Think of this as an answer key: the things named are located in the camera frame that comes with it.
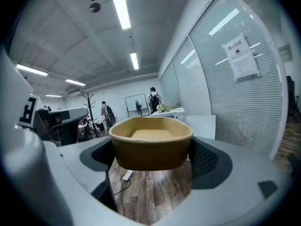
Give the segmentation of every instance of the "round ceiling fixture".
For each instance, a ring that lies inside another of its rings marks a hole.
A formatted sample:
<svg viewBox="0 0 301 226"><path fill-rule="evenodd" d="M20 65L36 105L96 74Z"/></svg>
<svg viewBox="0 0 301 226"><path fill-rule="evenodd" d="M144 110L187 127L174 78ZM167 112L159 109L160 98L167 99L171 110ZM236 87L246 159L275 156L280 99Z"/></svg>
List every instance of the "round ceiling fixture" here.
<svg viewBox="0 0 301 226"><path fill-rule="evenodd" d="M100 4L98 2L94 2L90 5L89 10L91 13L97 13L100 11Z"/></svg>

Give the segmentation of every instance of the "coat rack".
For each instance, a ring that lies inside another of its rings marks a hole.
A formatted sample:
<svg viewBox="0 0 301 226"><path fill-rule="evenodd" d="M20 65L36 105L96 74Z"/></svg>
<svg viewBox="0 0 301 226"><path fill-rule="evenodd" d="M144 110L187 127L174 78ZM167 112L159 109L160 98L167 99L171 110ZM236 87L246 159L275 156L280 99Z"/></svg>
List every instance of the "coat rack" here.
<svg viewBox="0 0 301 226"><path fill-rule="evenodd" d="M84 95L82 95L83 97L85 97L86 99L87 99L87 101L88 101L88 104L84 104L84 105L86 105L86 106L88 106L88 109L89 109L89 112L90 112L90 116L91 116L91 120L92 120L92 124L93 124L93 128L94 128L94 133L95 133L95 135L96 135L96 137L98 138L98 134L97 134L97 130L96 130L96 127L95 127L95 124L94 124L94 119L93 119L93 115L92 115L92 111L91 111L91 108L94 108L95 106L93 106L93 107L91 107L91 105L93 105L94 103L95 103L95 101L92 103L92 104L90 104L90 99L91 99L91 97L93 96L93 95L91 95L90 97L89 97L89 93L87 93L87 96L88 96L88 98L86 97L86 96L84 96Z"/></svg>

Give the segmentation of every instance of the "white ceiling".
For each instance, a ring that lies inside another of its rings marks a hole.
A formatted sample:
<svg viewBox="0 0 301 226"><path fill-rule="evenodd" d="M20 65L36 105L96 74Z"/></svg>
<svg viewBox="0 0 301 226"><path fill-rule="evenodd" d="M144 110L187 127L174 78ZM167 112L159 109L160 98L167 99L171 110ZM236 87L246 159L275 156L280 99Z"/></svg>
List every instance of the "white ceiling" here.
<svg viewBox="0 0 301 226"><path fill-rule="evenodd" d="M40 76L20 71L34 94L67 95L76 86L84 89L158 72L187 0L126 0L131 28L122 30L113 0L30 0L18 21L9 56L49 73ZM130 53L136 52L139 70Z"/></svg>

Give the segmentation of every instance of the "person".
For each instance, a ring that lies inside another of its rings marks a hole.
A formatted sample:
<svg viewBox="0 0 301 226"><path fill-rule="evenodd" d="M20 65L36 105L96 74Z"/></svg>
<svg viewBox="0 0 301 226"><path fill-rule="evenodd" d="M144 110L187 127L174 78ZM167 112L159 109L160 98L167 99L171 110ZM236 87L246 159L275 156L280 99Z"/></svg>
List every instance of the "person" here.
<svg viewBox="0 0 301 226"><path fill-rule="evenodd" d="M103 120L105 121L105 124L107 126L107 130L109 131L110 128L113 126L112 122L109 119L109 116L114 114L111 107L106 104L105 101L102 102L102 116Z"/></svg>
<svg viewBox="0 0 301 226"><path fill-rule="evenodd" d="M150 106L150 113L157 111L157 106L162 103L162 96L156 92L155 87L151 87L150 94L147 96Z"/></svg>

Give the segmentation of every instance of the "power strip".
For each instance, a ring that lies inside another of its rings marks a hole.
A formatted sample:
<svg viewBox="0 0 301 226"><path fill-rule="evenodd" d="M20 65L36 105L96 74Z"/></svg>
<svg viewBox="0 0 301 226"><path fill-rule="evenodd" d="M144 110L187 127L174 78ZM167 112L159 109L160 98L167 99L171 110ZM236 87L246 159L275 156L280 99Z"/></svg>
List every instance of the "power strip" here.
<svg viewBox="0 0 301 226"><path fill-rule="evenodd" d="M132 176L132 174L133 174L132 170L127 171L127 173L123 177L123 180L128 181L130 179L130 177Z"/></svg>

